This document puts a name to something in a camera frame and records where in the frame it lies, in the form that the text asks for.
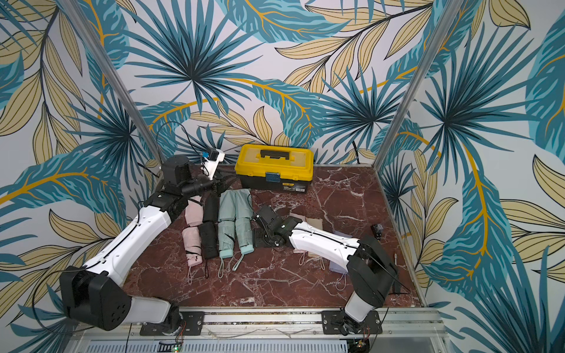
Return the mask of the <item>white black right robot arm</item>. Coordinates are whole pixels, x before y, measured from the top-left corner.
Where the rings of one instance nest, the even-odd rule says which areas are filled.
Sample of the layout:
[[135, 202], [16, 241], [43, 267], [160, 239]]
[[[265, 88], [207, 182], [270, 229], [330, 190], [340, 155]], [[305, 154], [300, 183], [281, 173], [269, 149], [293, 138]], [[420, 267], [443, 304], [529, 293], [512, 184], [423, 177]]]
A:
[[399, 282], [397, 266], [374, 237], [348, 238], [316, 228], [297, 217], [279, 216], [272, 208], [262, 207], [254, 220], [266, 235], [282, 238], [294, 249], [312, 252], [345, 270], [353, 293], [344, 307], [344, 320], [362, 323]]

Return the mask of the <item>yellow black toolbox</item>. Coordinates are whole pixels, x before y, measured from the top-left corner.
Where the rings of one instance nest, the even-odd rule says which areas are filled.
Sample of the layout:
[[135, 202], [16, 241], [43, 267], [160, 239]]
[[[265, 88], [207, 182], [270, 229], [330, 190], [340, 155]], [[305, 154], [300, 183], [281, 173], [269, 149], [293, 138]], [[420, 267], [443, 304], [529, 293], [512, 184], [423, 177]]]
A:
[[246, 144], [235, 165], [243, 188], [304, 194], [313, 180], [309, 149]]

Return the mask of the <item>pink sleeved umbrella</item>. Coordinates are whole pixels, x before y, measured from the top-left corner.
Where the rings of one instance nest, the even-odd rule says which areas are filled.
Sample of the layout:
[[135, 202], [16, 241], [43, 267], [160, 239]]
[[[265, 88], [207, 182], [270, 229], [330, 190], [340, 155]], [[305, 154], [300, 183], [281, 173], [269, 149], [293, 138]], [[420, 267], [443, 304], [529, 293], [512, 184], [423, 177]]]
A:
[[[294, 218], [296, 218], [296, 219], [299, 219], [301, 222], [306, 222], [306, 217], [305, 217], [305, 216], [298, 215], [298, 214], [296, 214], [296, 213], [290, 213], [289, 216], [292, 216], [292, 217], [294, 217]], [[304, 254], [304, 253], [307, 253], [307, 251], [306, 251], [306, 250], [301, 250], [301, 249], [294, 249], [294, 250], [293, 250], [293, 253], [294, 253], [294, 254]]]

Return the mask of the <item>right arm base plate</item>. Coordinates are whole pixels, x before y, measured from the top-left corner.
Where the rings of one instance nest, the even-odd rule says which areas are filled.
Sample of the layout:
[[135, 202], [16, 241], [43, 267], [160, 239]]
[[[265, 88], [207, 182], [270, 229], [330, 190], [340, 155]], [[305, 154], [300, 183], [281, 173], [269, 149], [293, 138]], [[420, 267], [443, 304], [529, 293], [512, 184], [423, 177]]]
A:
[[382, 320], [379, 313], [375, 310], [369, 311], [366, 318], [361, 322], [356, 322], [346, 315], [344, 309], [323, 310], [322, 329], [325, 335], [360, 335], [374, 334], [379, 335], [383, 332]]

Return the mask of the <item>small black electrical part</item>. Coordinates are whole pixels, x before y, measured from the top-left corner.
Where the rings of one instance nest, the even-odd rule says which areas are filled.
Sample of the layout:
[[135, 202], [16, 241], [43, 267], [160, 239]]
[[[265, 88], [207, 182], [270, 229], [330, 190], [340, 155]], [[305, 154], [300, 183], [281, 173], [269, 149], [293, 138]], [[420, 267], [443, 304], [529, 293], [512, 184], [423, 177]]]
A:
[[384, 227], [382, 224], [374, 224], [371, 226], [373, 236], [380, 241], [383, 236]]

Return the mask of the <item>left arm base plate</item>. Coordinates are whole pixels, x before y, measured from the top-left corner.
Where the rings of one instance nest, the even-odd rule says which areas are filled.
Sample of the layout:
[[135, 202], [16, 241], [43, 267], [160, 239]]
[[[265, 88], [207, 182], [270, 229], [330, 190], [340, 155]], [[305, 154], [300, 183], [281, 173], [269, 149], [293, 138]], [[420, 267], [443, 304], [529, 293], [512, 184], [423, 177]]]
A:
[[144, 323], [140, 336], [199, 336], [202, 332], [203, 311], [180, 311], [169, 314], [160, 324]]

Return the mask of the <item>aluminium frame rail right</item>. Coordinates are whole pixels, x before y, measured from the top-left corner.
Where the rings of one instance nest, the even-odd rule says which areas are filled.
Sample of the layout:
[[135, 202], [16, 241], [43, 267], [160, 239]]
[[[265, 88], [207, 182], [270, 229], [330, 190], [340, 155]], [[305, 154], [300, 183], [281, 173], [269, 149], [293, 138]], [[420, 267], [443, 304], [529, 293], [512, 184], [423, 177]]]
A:
[[419, 65], [416, 67], [414, 75], [410, 81], [410, 84], [403, 96], [397, 112], [392, 119], [390, 125], [388, 126], [387, 134], [379, 148], [379, 152], [373, 163], [373, 168], [375, 171], [379, 171], [384, 163], [385, 157], [391, 145], [394, 143], [394, 138], [399, 132], [403, 119], [406, 117], [410, 104], [412, 103], [419, 86], [424, 81], [426, 74], [428, 73], [435, 56], [441, 48], [443, 40], [447, 36], [451, 24], [456, 19], [457, 12], [460, 10], [463, 1], [448, 1], [441, 18], [438, 20], [438, 24], [435, 27], [431, 35], [431, 41], [422, 53], [422, 58], [419, 61]]

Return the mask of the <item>mint umbrella sleeve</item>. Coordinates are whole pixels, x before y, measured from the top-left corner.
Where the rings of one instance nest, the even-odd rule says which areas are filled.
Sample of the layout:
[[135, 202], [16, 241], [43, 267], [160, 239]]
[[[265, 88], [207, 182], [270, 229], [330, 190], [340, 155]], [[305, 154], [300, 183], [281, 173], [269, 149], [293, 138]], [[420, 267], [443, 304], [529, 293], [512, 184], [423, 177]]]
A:
[[235, 219], [251, 219], [254, 215], [254, 211], [252, 208], [250, 189], [239, 189], [233, 192], [235, 202]]
[[222, 193], [219, 201], [219, 215], [218, 221], [235, 221], [236, 210], [235, 210], [235, 199], [234, 191], [228, 190]]

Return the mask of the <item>mint sleeved umbrella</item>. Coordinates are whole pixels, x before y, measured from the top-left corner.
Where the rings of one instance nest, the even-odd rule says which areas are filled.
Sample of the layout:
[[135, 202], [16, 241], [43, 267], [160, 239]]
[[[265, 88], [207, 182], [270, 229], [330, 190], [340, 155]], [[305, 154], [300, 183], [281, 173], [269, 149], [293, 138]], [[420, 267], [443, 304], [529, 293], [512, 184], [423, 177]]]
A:
[[235, 233], [241, 254], [247, 255], [255, 251], [254, 235], [249, 218], [237, 219], [235, 221]]
[[235, 222], [224, 220], [218, 224], [219, 257], [230, 258], [235, 248]]

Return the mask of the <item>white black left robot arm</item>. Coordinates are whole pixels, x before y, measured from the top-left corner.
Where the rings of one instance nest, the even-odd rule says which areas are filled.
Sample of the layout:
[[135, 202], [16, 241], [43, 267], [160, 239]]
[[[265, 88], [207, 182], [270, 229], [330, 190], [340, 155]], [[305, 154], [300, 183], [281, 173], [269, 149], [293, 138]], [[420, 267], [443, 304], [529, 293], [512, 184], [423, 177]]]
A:
[[164, 299], [132, 297], [123, 284], [136, 260], [196, 196], [222, 187], [225, 179], [216, 171], [224, 159], [225, 153], [218, 149], [205, 154], [198, 176], [191, 175], [191, 161], [185, 155], [166, 160], [160, 186], [134, 220], [84, 265], [69, 266], [60, 275], [63, 314], [105, 331], [141, 323], [165, 335], [178, 332], [182, 327], [178, 306]]

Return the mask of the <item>black sleeved umbrella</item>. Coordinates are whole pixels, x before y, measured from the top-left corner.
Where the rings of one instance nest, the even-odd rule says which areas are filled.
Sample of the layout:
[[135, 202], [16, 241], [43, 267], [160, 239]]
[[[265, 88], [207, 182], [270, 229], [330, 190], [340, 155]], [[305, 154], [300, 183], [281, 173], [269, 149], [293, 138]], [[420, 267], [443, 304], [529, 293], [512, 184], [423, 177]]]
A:
[[205, 222], [198, 226], [202, 256], [205, 260], [219, 257], [218, 233], [216, 225], [213, 222]]

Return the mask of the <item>aluminium frame rail left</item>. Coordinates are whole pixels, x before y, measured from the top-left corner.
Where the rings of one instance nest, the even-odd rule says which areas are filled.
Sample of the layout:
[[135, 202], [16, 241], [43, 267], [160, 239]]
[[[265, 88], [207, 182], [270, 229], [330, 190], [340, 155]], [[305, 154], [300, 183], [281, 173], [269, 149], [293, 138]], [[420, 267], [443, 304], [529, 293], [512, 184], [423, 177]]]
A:
[[102, 74], [106, 76], [115, 95], [123, 104], [126, 112], [132, 119], [132, 122], [137, 127], [140, 136], [145, 140], [151, 155], [157, 160], [158, 165], [161, 166], [163, 163], [163, 156], [159, 150], [156, 139], [152, 136], [152, 133], [129, 94], [126, 85], [121, 80], [119, 73], [111, 62], [105, 48], [99, 42], [99, 39], [97, 39], [95, 31], [88, 23], [87, 16], [83, 13], [79, 3], [77, 1], [63, 0], [60, 1], [60, 7], [69, 17], [70, 22], [82, 38], [86, 48], [93, 55], [95, 61], [97, 61]]

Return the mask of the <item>pink umbrella sleeve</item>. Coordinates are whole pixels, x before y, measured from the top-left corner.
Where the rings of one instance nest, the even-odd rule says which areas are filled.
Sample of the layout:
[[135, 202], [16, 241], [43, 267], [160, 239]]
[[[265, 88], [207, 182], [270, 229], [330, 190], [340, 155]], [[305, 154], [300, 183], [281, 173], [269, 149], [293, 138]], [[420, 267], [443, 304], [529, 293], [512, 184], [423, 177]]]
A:
[[204, 217], [203, 206], [196, 202], [189, 202], [187, 208], [185, 208], [184, 216], [188, 227], [201, 225]]

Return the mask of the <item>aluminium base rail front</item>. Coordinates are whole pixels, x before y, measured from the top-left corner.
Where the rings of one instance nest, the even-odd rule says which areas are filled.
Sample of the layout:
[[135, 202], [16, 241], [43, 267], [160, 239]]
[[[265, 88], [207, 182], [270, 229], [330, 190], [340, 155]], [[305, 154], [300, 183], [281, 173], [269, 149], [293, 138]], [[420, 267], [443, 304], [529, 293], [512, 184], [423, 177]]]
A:
[[384, 308], [357, 334], [330, 334], [327, 308], [188, 307], [197, 321], [179, 336], [144, 335], [145, 325], [74, 335], [65, 352], [454, 352], [432, 308]]

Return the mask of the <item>black handled screwdriver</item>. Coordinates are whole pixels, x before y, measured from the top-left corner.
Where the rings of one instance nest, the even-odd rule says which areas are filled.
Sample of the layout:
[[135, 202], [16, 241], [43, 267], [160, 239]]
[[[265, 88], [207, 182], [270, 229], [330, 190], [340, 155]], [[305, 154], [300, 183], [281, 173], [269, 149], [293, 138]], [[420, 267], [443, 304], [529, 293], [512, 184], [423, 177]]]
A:
[[[397, 266], [397, 254], [394, 253], [394, 265]], [[397, 282], [394, 281], [393, 291], [391, 292], [395, 295], [400, 295], [402, 293], [402, 286]]]

